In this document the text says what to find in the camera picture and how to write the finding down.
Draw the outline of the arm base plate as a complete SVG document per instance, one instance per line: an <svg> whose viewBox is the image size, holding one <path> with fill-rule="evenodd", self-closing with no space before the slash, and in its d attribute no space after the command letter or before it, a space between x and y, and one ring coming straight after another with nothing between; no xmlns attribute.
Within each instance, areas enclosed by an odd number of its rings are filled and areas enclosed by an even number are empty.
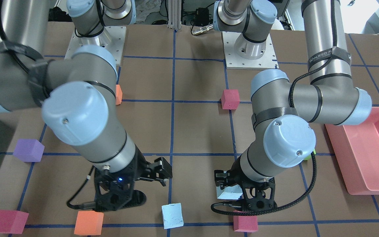
<svg viewBox="0 0 379 237"><path fill-rule="evenodd" d="M261 43L249 42L242 33L236 32L222 32L222 39L227 68L279 68L270 35Z"/></svg>
<svg viewBox="0 0 379 237"><path fill-rule="evenodd" d="M104 28L104 31L99 36L93 38L79 38L75 30L74 33L72 33L65 54L65 60L71 59L73 53L84 45L92 44L109 51L114 57L116 66L121 66L126 33L127 27L125 26L108 26Z"/></svg>

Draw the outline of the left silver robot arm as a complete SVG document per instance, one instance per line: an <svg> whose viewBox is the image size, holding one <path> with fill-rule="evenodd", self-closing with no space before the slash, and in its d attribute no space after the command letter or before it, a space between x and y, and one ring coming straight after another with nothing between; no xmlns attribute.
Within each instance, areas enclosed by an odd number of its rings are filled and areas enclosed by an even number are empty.
<svg viewBox="0 0 379 237"><path fill-rule="evenodd" d="M213 212L257 216L292 207L312 191L317 177L316 136L310 123L358 125L369 116L370 95L354 87L351 54L338 0L304 0L308 72L293 82L280 69L266 69L251 81L255 140L228 171L215 171L215 185L239 185L243 197L211 205ZM312 180L295 201L278 207L275 176L311 156Z"/></svg>

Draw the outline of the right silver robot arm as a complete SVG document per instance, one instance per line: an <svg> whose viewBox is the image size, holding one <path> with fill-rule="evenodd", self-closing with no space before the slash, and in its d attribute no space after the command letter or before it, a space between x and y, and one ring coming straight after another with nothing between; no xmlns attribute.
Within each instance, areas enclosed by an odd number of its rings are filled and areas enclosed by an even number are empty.
<svg viewBox="0 0 379 237"><path fill-rule="evenodd" d="M0 113L40 107L46 125L91 164L95 198L67 206L116 211L143 205L138 180L165 186L172 167L150 163L117 118L114 57L97 45L80 47L67 61L45 60L48 2L0 0Z"/></svg>

